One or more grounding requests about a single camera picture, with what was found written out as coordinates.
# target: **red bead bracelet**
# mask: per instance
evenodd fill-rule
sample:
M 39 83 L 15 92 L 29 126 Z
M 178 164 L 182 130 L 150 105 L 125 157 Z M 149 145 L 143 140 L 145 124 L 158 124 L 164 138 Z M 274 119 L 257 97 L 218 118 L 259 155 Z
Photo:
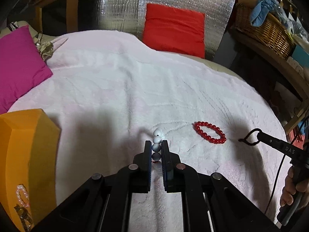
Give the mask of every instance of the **red bead bracelet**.
M 212 138 L 211 136 L 207 135 L 207 133 L 204 133 L 203 130 L 200 128 L 200 126 L 206 126 L 212 130 L 214 130 L 221 138 Z M 208 122 L 195 122 L 194 123 L 194 129 L 196 132 L 202 136 L 204 139 L 208 140 L 210 143 L 215 143 L 215 144 L 224 144 L 226 142 L 225 134 L 220 130 L 219 127 L 208 123 Z

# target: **hand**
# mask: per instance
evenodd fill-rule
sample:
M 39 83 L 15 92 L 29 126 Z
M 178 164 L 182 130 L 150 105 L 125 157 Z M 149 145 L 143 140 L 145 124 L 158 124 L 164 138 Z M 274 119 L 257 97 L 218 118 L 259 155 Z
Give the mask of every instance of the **hand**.
M 285 204 L 291 205 L 293 203 L 292 194 L 296 193 L 296 190 L 299 192 L 307 193 L 299 203 L 298 208 L 305 207 L 309 202 L 309 179 L 301 181 L 295 187 L 293 183 L 293 166 L 288 170 L 288 175 L 285 178 L 285 186 L 282 189 L 282 195 L 280 198 L 280 206 L 283 207 Z

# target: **teal box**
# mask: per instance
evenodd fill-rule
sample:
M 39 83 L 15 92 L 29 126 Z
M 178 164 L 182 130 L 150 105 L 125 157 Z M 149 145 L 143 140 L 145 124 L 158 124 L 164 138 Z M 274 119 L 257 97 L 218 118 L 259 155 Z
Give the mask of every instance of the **teal box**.
M 309 55 L 299 45 L 296 46 L 292 58 L 294 58 L 302 67 L 309 68 Z

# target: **wicker basket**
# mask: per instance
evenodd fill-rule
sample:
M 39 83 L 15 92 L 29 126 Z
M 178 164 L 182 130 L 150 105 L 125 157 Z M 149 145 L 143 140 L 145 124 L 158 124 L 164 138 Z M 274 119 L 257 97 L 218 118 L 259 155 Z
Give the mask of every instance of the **wicker basket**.
M 287 58 L 295 47 L 295 43 L 285 27 L 271 13 L 268 13 L 260 27 L 254 27 L 249 20 L 251 11 L 251 8 L 237 4 L 236 29 L 272 49 L 282 58 Z

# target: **black loop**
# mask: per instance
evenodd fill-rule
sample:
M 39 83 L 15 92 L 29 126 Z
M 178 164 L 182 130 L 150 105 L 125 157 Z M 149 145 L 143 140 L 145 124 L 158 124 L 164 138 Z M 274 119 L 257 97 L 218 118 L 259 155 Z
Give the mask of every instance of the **black loop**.
M 262 132 L 262 130 L 261 130 L 260 128 L 255 128 L 255 129 L 253 129 L 252 131 L 250 131 L 250 132 L 247 134 L 246 137 L 240 138 L 238 141 L 239 141 L 239 142 L 244 142 L 244 143 L 247 144 L 248 146 L 255 146 L 255 145 L 259 144 L 260 141 L 256 141 L 256 142 L 253 142 L 253 143 L 250 143 L 250 142 L 247 141 L 247 138 L 249 138 L 249 136 L 250 136 L 252 133 L 256 132 L 256 131 Z

